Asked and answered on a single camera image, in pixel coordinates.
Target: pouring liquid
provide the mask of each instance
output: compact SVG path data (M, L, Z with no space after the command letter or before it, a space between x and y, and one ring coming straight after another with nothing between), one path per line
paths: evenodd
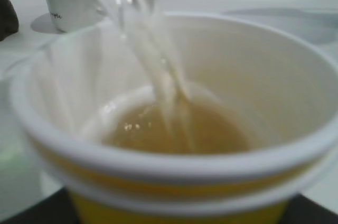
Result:
M147 72L173 145L178 152L196 152L187 83L157 0L96 1Z

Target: paper cup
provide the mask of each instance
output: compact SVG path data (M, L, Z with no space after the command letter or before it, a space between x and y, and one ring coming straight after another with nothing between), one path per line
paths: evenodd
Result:
M287 201L336 159L337 64L266 26L206 14L168 21L188 78L249 104L278 141L271 136L264 149L215 156L84 141L78 132L97 112L93 103L114 113L112 100L149 86L105 23L45 46L14 78L12 105L29 144L69 189L85 224L276 224Z
M103 17L91 0L46 0L55 27L71 32L94 25Z

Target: dark object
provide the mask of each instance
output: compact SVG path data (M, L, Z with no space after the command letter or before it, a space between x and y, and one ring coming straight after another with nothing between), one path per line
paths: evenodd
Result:
M299 195L287 208L280 224L337 224L338 216Z
M10 0L0 0L0 41L19 31L19 21Z
M33 206L1 224L76 224L77 215L66 190Z
M80 222L66 191L61 190L28 211L1 224L80 224ZM299 195L292 200L280 224L338 224L338 216Z

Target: white cup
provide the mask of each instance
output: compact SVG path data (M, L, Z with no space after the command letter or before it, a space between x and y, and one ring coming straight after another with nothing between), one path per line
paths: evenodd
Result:
M55 27L64 32L78 30L102 20L91 0L46 0Z
M276 224L285 202L336 160L336 62L259 24L207 14L168 20L189 79L254 107L281 143L175 156L81 142L77 132L98 111L93 100L114 112L112 100L149 86L115 29L102 23L39 50L15 76L12 105L40 163L72 192L83 223Z

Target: white table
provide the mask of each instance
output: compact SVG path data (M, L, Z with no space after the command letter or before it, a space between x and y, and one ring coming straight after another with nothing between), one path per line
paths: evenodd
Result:
M0 72L10 64L58 36L51 25L45 0L11 0L20 19L20 32L0 42ZM337 55L338 0L162 0L167 10L222 12L266 23L292 32ZM4 116L0 116L0 128ZM58 186L42 176L41 197ZM338 164L304 194L338 213ZM0 212L0 221L6 218Z

